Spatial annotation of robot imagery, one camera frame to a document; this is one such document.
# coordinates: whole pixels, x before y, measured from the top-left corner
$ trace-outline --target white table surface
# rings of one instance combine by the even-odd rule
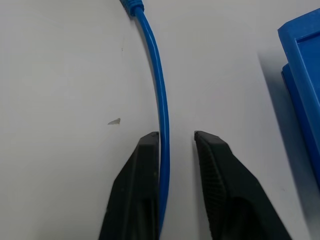
[[[229,143],[293,239],[320,239],[319,191],[277,33],[319,0],[144,5],[170,114],[161,239],[211,239],[195,130]],[[158,128],[146,50],[119,0],[0,0],[0,239],[98,239],[115,177]]]

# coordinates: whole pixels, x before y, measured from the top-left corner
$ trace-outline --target small debris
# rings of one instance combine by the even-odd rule
[[[120,124],[121,118],[118,118],[116,120],[113,120],[111,122],[108,123],[108,125],[116,125],[116,124]]]

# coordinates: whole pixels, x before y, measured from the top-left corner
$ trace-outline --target blue cable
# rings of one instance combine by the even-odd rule
[[[169,113],[166,95],[164,75],[162,72],[159,50],[155,36],[151,30],[148,20],[144,14],[144,5],[141,0],[120,0],[128,14],[136,17],[143,30],[145,40],[149,49],[154,78],[156,97],[158,104],[158,115],[160,125],[161,141],[161,164],[159,177],[159,234],[165,219],[169,181],[170,181],[170,131],[169,131]]]

